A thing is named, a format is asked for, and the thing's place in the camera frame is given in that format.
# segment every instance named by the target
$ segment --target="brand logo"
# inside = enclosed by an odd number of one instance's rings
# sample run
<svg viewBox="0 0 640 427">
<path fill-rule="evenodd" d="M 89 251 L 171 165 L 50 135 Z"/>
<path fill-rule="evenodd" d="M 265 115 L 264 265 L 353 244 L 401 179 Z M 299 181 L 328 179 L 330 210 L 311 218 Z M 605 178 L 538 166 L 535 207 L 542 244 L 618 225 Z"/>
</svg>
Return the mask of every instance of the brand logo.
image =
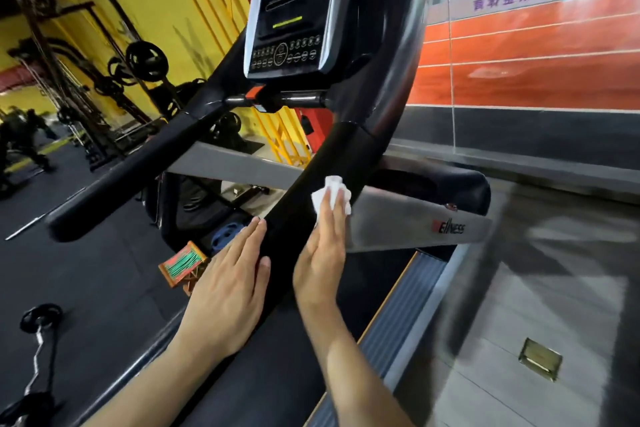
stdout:
<svg viewBox="0 0 640 427">
<path fill-rule="evenodd" d="M 451 235 L 461 235 L 465 232 L 465 225 L 453 223 L 451 218 L 446 221 L 433 220 L 431 231 L 434 233 L 443 233 Z"/>
</svg>

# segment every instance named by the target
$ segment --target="black handlebar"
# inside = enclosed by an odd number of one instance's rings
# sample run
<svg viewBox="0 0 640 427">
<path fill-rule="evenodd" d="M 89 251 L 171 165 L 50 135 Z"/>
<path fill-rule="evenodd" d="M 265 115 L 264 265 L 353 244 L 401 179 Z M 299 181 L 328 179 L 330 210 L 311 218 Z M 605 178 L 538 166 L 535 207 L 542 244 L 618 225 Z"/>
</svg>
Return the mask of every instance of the black handlebar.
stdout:
<svg viewBox="0 0 640 427">
<path fill-rule="evenodd" d="M 47 216 L 53 239 L 69 242 L 83 237 L 187 152 L 226 110 L 226 105 L 215 102 L 204 118 L 185 112 L 176 115 L 151 141 Z"/>
</svg>

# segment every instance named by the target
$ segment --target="hand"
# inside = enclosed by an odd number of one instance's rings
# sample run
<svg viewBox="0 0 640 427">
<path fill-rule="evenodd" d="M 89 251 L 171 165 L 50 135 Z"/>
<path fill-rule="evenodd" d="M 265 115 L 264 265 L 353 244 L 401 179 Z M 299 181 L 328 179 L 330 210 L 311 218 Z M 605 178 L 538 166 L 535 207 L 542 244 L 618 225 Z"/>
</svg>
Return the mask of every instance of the hand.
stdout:
<svg viewBox="0 0 640 427">
<path fill-rule="evenodd" d="M 213 366 L 243 347 L 262 313 L 271 271 L 269 257 L 258 262 L 266 231 L 267 222 L 253 218 L 211 259 L 170 348 Z"/>
<path fill-rule="evenodd" d="M 300 253 L 293 272 L 293 289 L 300 309 L 335 305 L 346 258 L 346 216 L 342 189 L 338 192 L 333 210 L 330 197 L 331 192 L 327 190 L 320 204 L 319 223 Z"/>
</svg>

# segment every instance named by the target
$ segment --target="left hand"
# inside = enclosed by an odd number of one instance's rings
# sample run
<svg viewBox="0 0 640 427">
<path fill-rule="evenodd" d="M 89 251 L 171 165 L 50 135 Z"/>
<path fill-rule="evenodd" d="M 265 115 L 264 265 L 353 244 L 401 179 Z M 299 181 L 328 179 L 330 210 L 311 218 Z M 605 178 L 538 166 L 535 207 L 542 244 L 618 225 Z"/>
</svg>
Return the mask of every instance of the left hand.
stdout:
<svg viewBox="0 0 640 427">
<path fill-rule="evenodd" d="M 213 365 L 244 346 L 262 313 L 269 282 L 269 257 L 258 261 L 266 231 L 267 222 L 253 218 L 211 259 L 169 348 Z"/>
</svg>

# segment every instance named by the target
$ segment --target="control button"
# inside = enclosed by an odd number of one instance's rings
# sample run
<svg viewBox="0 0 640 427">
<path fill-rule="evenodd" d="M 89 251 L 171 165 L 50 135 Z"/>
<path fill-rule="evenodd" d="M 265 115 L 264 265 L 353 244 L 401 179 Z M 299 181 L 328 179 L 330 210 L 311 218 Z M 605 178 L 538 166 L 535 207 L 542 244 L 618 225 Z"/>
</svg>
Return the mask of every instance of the control button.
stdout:
<svg viewBox="0 0 640 427">
<path fill-rule="evenodd" d="M 289 48 L 287 47 L 286 42 L 281 42 L 278 44 L 278 47 L 275 50 L 275 54 L 273 55 L 273 63 L 276 66 L 282 66 L 282 63 L 287 59 L 287 54 L 289 54 Z"/>
</svg>

